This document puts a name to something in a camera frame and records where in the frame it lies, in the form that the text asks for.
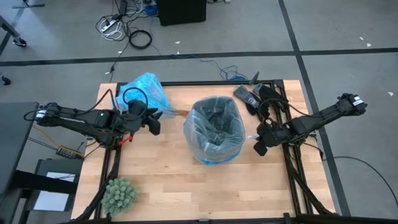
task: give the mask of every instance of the blue cable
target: blue cable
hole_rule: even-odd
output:
[[[154,23],[154,18],[151,17],[151,22],[150,22],[150,26],[149,26],[149,33],[152,36],[154,36],[153,33],[152,33],[152,24],[153,23]],[[195,58],[195,59],[198,59],[201,62],[207,62],[207,63],[213,62],[213,63],[215,63],[217,65],[218,69],[220,70],[220,77],[223,80],[228,80],[228,81],[246,81],[246,80],[249,80],[249,78],[247,76],[245,76],[242,73],[238,72],[238,66],[236,66],[236,65],[231,65],[231,66],[228,66],[228,67],[225,67],[225,68],[221,68],[220,65],[218,65],[218,63],[215,60],[202,60],[201,58],[199,58],[196,55],[187,55],[187,56],[184,56],[184,57],[183,56],[179,56],[179,55],[162,55],[160,53],[160,50],[156,46],[154,46],[153,44],[151,44],[151,46],[153,46],[153,48],[156,49],[156,51],[159,54],[159,56],[162,56],[162,57]],[[234,75],[230,78],[229,77],[229,73],[231,73],[231,72],[233,72]]]

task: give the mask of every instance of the wooden tabletop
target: wooden tabletop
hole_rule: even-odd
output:
[[[284,80],[284,84],[290,104],[307,113],[300,82]],[[176,109],[190,110],[194,102],[207,96],[234,97],[235,88],[235,85],[165,86],[164,91]],[[102,84],[98,99],[107,89],[115,93],[116,84]],[[235,98],[235,102],[246,136],[255,134],[258,119],[248,113],[241,100]],[[97,108],[112,108],[110,97]],[[293,118],[300,116],[294,110],[291,113]],[[140,197],[128,213],[114,217],[113,221],[276,218],[285,212],[295,215],[282,146],[270,148],[261,157],[253,149],[256,141],[246,139],[238,157],[222,165],[206,166],[194,159],[188,148],[183,135],[184,121],[181,116],[161,118],[158,136],[142,128],[134,135],[133,142],[123,145],[119,177],[128,178],[140,191]],[[307,143],[317,145],[314,138],[308,138]],[[96,147],[96,144],[88,147],[86,154]],[[327,209],[334,211],[319,152],[306,145],[301,146],[301,152],[308,186]],[[85,159],[72,218],[84,211],[98,190],[103,160],[104,149]],[[300,187],[297,188],[305,211]]]

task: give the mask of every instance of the clear plastic bag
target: clear plastic bag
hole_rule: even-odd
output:
[[[119,105],[119,110],[127,111],[127,104],[123,102],[123,94],[125,90],[130,87],[140,88],[147,95],[148,108],[158,108],[159,111],[163,111],[164,114],[174,115],[176,110],[170,106],[159,79],[155,74],[149,72],[140,75],[133,82],[120,87],[120,94],[115,98]],[[126,93],[126,101],[128,102],[130,100],[141,100],[145,102],[145,97],[140,91],[129,90]]]
[[[234,159],[245,140],[242,117],[228,96],[212,96],[197,101],[183,125],[189,148],[206,165]]]

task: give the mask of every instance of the paper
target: paper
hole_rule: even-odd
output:
[[[73,180],[75,179],[74,174],[64,174],[58,172],[48,172],[47,177],[65,177],[61,178],[61,180],[66,180],[69,182],[73,182]],[[33,209],[63,212],[65,210],[65,206],[67,205],[68,197],[68,194],[54,193],[42,190],[39,193],[39,197],[37,198],[36,204]]]

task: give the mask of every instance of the green plant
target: green plant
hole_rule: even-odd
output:
[[[127,212],[137,200],[138,193],[126,178],[109,181],[106,192],[101,201],[105,214],[111,217],[121,212]]]

